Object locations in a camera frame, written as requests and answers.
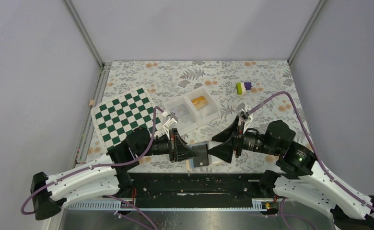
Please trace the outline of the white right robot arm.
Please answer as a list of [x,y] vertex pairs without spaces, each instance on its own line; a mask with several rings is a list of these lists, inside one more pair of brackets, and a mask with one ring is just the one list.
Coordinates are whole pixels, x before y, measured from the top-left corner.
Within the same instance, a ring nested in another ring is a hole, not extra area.
[[261,195],[302,203],[325,214],[338,230],[373,230],[374,195],[351,188],[294,137],[295,132],[281,120],[271,122],[260,134],[236,117],[212,138],[217,145],[210,149],[210,155],[227,163],[243,150],[276,156],[281,173],[266,170],[262,174],[258,182]]

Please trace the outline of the beige leather card holder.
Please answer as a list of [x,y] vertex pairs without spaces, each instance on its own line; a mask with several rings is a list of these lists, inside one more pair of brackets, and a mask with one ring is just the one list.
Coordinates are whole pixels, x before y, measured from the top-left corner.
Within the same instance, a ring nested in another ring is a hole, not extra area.
[[206,141],[201,143],[190,144],[189,147],[197,151],[199,154],[198,156],[186,161],[187,170],[192,171],[196,168],[202,168],[225,163],[225,161],[223,161],[222,159],[207,153],[208,150],[220,144],[220,142],[216,141]]

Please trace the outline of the dark grey credit card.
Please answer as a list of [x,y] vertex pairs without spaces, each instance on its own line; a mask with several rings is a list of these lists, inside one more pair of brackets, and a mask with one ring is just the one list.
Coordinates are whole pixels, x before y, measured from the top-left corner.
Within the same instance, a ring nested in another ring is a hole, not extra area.
[[208,166],[209,158],[207,154],[207,150],[208,150],[207,144],[196,145],[196,146],[193,146],[192,149],[198,152],[198,155],[195,158],[193,158],[193,162],[191,164],[192,168]]

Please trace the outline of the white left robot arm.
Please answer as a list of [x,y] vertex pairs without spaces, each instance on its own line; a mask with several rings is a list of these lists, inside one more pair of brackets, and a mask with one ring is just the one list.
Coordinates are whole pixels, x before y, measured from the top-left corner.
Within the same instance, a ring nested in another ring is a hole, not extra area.
[[139,165],[139,158],[168,155],[170,162],[179,162],[198,154],[175,128],[161,137],[152,136],[144,127],[136,128],[124,141],[92,162],[55,175],[36,173],[30,188],[35,219],[48,219],[68,205],[88,198],[130,195],[133,184],[128,170]]

